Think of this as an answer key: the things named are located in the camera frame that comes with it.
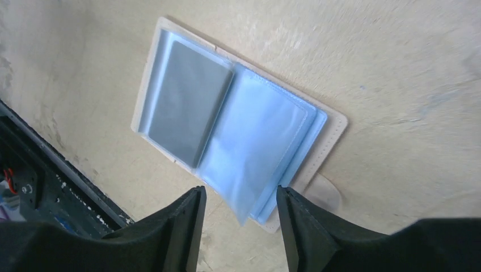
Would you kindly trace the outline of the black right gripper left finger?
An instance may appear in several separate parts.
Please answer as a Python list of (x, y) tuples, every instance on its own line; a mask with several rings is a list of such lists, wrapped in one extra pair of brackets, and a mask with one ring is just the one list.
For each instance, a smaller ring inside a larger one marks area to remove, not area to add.
[(2, 271), (195, 271), (206, 206), (197, 186), (167, 207), (89, 239), (44, 222), (1, 224)]

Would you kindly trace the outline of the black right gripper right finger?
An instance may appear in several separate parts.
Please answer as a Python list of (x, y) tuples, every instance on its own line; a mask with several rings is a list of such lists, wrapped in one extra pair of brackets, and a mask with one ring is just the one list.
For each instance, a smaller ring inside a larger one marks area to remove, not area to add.
[(479, 271), (480, 219), (426, 218), (390, 235), (355, 225), (292, 188), (276, 193), (290, 271)]

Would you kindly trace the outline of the beige card holder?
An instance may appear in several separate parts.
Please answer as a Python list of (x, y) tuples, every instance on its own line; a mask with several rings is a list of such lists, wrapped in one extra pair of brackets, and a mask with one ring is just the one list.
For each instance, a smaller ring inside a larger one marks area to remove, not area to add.
[[(233, 77), (220, 103), (197, 167), (191, 168), (149, 138), (171, 47), (179, 41), (231, 63)], [(288, 83), (161, 17), (145, 63), (131, 128), (175, 164), (220, 195), (240, 224), (251, 219), (269, 233), (280, 227), (276, 190), (289, 186), (329, 211), (339, 191), (318, 169), (348, 126), (347, 117)]]

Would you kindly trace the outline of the grey credit card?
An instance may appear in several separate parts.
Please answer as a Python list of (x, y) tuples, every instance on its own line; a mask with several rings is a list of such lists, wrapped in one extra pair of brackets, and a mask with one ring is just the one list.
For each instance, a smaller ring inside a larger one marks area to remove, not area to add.
[(231, 63), (175, 41), (149, 138), (187, 166), (197, 167), (232, 77)]

